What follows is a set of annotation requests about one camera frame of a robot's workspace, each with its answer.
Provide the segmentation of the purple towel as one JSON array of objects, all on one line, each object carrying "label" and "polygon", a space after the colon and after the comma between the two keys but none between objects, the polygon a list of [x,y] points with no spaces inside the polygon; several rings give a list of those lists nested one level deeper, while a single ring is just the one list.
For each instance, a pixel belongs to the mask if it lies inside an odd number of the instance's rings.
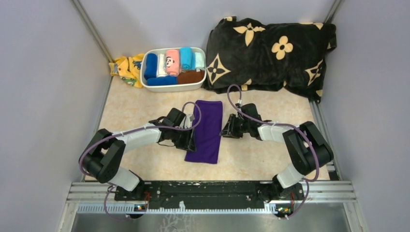
[{"label": "purple towel", "polygon": [[223,118],[222,102],[197,100],[195,103],[200,109],[198,111],[195,108],[193,111],[195,117],[193,124],[199,122],[199,125],[194,129],[196,151],[188,151],[185,161],[217,164]]}]

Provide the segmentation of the pink panda towel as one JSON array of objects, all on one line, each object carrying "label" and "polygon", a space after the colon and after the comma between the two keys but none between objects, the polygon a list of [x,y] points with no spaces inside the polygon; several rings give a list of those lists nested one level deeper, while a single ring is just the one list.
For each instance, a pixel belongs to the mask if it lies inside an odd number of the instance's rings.
[{"label": "pink panda towel", "polygon": [[179,51],[176,49],[170,49],[165,54],[165,67],[166,72],[170,76],[178,76],[180,72],[180,58]]}]

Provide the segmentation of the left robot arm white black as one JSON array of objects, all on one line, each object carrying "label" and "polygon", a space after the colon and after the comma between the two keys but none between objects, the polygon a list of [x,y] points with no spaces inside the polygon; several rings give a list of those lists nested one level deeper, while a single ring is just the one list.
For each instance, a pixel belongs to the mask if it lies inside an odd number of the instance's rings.
[{"label": "left robot arm white black", "polygon": [[144,196],[144,181],[121,167],[125,153],[149,144],[169,140],[177,149],[196,151],[194,129],[200,118],[172,108],[168,115],[151,120],[140,128],[110,132],[98,130],[79,158],[80,170],[99,183],[121,187],[133,200]]}]

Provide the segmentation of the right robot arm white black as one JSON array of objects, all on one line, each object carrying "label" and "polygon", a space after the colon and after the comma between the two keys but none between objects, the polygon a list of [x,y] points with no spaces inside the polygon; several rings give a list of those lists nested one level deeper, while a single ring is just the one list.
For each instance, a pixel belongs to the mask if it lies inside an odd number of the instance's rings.
[{"label": "right robot arm white black", "polygon": [[317,126],[307,121],[298,127],[286,123],[262,120],[253,103],[235,104],[237,114],[230,114],[222,137],[242,138],[245,133],[260,141],[284,143],[291,163],[272,179],[272,192],[278,199],[285,199],[292,188],[306,175],[334,159],[330,145]]}]

